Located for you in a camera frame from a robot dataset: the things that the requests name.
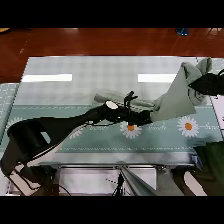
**blue object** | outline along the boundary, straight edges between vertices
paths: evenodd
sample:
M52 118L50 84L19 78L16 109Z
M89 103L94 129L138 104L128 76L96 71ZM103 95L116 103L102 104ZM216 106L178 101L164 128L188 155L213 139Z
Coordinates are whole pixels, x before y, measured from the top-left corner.
M176 28L176 33L180 36L188 36L189 29L188 28Z

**yellow flower center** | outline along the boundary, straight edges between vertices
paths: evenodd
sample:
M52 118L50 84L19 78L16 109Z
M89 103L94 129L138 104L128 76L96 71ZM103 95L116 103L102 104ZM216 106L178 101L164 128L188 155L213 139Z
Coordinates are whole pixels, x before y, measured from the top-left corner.
M128 125L128 130L129 131L134 131L135 129L135 126L134 125Z
M186 123L185 128L190 131L192 129L192 124Z

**reddish brown floor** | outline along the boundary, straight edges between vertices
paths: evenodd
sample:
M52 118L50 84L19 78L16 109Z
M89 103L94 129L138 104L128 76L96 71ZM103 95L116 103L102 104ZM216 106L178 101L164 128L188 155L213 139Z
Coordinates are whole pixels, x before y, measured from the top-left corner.
M0 83L19 82L30 56L169 55L224 57L224 29L33 28L0 34Z

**daisy print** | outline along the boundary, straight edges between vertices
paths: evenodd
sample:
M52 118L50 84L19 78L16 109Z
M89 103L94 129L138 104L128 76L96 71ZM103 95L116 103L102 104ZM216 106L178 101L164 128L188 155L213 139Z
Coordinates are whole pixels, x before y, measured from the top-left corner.
M141 134L142 130L142 128L137 125L129 125L127 122L122 122L120 128L120 131L123 132L126 138L135 138Z
M184 135L185 137L194 137L197 136L198 132L198 124L197 122L194 120L194 118L190 118L190 117L182 117L181 119L179 119L178 121L178 125L177 127L179 127L179 131L182 132L182 135Z
M10 121L8 121L6 127L5 127L5 131L8 131L9 127L11 127L13 124L22 121L23 118L22 117L14 117L13 119L11 119Z
M72 139L72 138L76 138L76 137L78 137L79 135L82 134L82 130L83 130L83 128L80 128L80 129L78 129L77 131L73 132L73 133L70 135L69 138Z

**daisy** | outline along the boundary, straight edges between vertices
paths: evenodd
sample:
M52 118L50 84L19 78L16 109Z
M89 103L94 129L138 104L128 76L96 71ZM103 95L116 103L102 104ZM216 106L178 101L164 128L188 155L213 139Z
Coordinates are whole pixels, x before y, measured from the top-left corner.
M123 132L123 135L125 135L126 138L135 138L141 134L142 130L142 128L138 127L137 125L128 125L127 122L122 122L120 127L120 131Z
M70 135L69 138L72 139L72 138L76 138L76 137L78 137L79 135L82 134L82 130L83 130L83 128L80 128L80 129L78 129L77 131L72 132L72 134Z
M22 117L14 117L13 119L11 119L10 121L8 121L6 127L5 127L5 131L7 131L9 129L10 126L12 126L13 124L22 121L23 118Z
M194 120L194 118L190 118L190 117L182 117L181 119L179 119L178 121L179 125L177 125L177 127L179 127L179 131L182 131L182 135L185 135L185 137L194 137L197 136L198 132L198 124L197 122Z

